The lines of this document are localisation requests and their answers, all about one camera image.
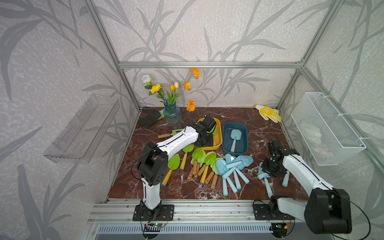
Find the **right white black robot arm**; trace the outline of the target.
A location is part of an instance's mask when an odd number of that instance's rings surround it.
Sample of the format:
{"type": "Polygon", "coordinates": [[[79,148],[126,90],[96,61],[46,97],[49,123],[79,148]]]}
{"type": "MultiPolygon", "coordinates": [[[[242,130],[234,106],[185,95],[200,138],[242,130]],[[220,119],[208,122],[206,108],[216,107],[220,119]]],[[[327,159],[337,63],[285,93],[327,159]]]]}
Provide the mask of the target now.
{"type": "Polygon", "coordinates": [[[280,141],[268,143],[269,158],[261,169],[273,178],[292,174],[307,192],[307,202],[272,196],[268,212],[272,217],[289,215],[307,224],[314,234],[349,234],[352,231],[349,194],[336,189],[312,170],[295,149],[286,149],[280,141]]]}

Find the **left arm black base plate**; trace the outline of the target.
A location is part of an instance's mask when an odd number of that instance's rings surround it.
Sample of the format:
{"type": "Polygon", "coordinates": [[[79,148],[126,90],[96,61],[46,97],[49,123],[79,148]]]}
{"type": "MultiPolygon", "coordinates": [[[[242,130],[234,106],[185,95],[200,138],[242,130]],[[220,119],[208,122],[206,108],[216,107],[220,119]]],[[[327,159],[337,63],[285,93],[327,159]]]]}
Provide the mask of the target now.
{"type": "Polygon", "coordinates": [[[133,214],[134,222],[143,221],[172,221],[174,218],[175,206],[160,204],[153,210],[147,208],[144,204],[137,205],[133,214]]]}

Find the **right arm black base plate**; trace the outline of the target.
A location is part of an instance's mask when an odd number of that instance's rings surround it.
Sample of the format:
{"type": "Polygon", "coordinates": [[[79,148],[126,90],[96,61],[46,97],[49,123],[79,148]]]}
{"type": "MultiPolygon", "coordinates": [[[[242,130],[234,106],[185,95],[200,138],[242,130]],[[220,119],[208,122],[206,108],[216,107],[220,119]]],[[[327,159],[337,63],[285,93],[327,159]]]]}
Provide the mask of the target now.
{"type": "Polygon", "coordinates": [[[253,201],[253,212],[255,220],[295,220],[295,217],[282,213],[278,208],[278,198],[281,196],[272,196],[268,203],[262,200],[253,201]]]}

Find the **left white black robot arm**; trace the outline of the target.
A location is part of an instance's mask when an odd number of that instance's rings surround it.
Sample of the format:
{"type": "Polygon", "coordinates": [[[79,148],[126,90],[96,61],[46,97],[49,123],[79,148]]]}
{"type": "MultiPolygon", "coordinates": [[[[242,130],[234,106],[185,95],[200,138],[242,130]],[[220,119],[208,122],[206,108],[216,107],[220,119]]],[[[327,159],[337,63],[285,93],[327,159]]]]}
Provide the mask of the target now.
{"type": "Polygon", "coordinates": [[[165,179],[168,163],[184,147],[196,144],[198,147],[212,147],[214,131],[218,124],[214,118],[205,116],[203,120],[188,124],[173,137],[157,144],[145,145],[138,159],[137,169],[144,188],[142,202],[146,209],[153,211],[161,206],[160,186],[165,179]]]}

